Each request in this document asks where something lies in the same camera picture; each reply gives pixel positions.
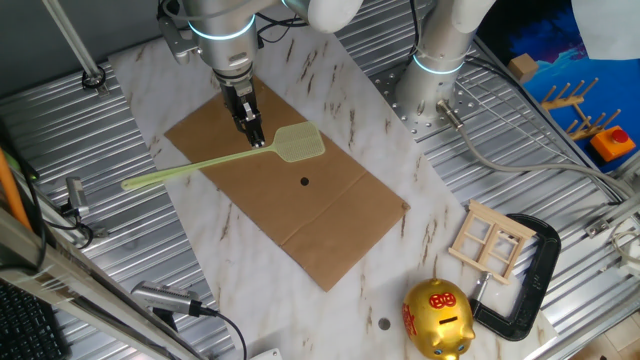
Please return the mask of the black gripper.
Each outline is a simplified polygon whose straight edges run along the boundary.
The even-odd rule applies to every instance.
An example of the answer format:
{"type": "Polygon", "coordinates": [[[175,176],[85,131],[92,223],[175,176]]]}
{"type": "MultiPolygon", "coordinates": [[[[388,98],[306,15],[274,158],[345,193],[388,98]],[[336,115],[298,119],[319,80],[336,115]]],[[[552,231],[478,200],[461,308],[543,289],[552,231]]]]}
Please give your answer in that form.
{"type": "Polygon", "coordinates": [[[243,126],[254,148],[265,145],[262,118],[258,110],[253,82],[253,68],[240,70],[215,70],[226,108],[237,126],[243,126]]]}

